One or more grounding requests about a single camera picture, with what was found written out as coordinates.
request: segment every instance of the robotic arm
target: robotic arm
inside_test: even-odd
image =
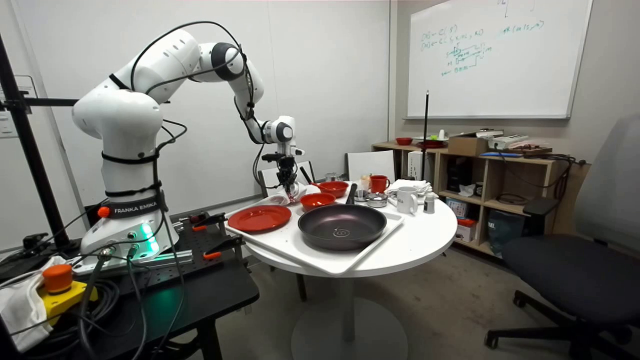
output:
[[[149,258],[177,239],[164,222],[155,133],[162,126],[159,103],[168,102],[185,77],[231,86],[251,142],[278,144],[278,152],[264,158],[278,162],[278,177],[289,191],[294,120],[255,120],[254,105],[264,89],[251,61],[236,45],[196,44],[187,31],[175,30],[152,41],[73,105],[77,128],[102,140],[102,179],[108,195],[97,211],[99,222],[82,237],[82,254],[125,241],[127,246],[116,249],[117,256]]]

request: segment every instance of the pan handle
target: pan handle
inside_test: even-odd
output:
[[[347,188],[346,203],[356,203],[356,191],[357,191],[357,183],[351,183]]]
[[[306,168],[300,165],[300,172],[308,183],[313,183],[311,176],[308,176]]]

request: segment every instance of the gray carpet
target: gray carpet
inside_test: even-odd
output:
[[[301,302],[294,273],[272,271],[270,266],[255,260],[249,260],[249,270],[260,287],[260,300],[217,320],[222,353],[225,360],[289,360],[296,320],[308,306],[335,302],[335,282],[306,277],[308,302]],[[496,350],[484,345],[487,327],[545,325],[549,322],[532,308],[516,308],[512,304],[516,287],[533,291],[481,256],[451,247],[445,256],[417,267],[361,277],[354,286],[356,298],[374,300],[399,320],[410,360],[568,358],[565,341],[499,340]],[[640,353],[638,338],[640,333],[630,343],[633,353]]]

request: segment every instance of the white cutting board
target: white cutting board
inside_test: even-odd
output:
[[[367,243],[361,249],[354,249],[354,251],[323,251],[323,249],[316,249],[309,247],[300,233],[297,228],[297,218],[301,216],[301,208],[300,205],[289,205],[292,209],[292,218],[286,225],[272,230],[272,231],[262,231],[262,233],[246,233],[237,228],[231,228],[225,222],[225,228],[233,233],[240,233],[246,241],[255,243],[260,247],[265,247],[286,260],[304,264],[304,266],[311,266],[316,270],[321,270],[325,273],[344,273],[349,267],[354,267],[356,264],[360,264],[365,256],[370,256],[372,251],[375,251],[375,247],[380,247],[381,241],[387,241],[392,237],[392,233],[402,225],[402,216],[397,213],[387,213],[381,211],[386,216],[386,225],[381,230],[381,235],[378,239],[374,239],[372,243]]]

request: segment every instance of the red object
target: red object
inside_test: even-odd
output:
[[[471,225],[476,225],[476,220],[471,220],[471,218],[460,218],[458,223],[471,228]]]
[[[286,205],[251,205],[244,208],[227,218],[231,228],[240,231],[267,231],[284,225],[292,218]]]
[[[408,135],[397,135],[395,137],[395,144],[399,144],[399,146],[410,146],[414,140],[411,137],[408,137]]]
[[[313,208],[321,208],[321,205],[330,205],[335,203],[335,195],[332,194],[306,194],[300,197],[301,209],[313,209]]]
[[[374,194],[381,194],[387,185],[387,177],[386,176],[370,176],[370,185],[367,189],[372,189]]]
[[[194,223],[191,231],[205,231],[205,223]]]
[[[202,251],[202,260],[216,261],[222,256],[222,251]]]
[[[346,188],[347,188],[347,183],[346,182],[320,182],[317,188],[320,188],[321,194],[330,194],[334,197],[342,197]]]
[[[97,218],[108,218],[112,213],[113,213],[113,209],[109,205],[99,205],[97,208]]]
[[[49,293],[65,291],[72,287],[73,270],[69,264],[53,264],[41,271],[44,290]]]

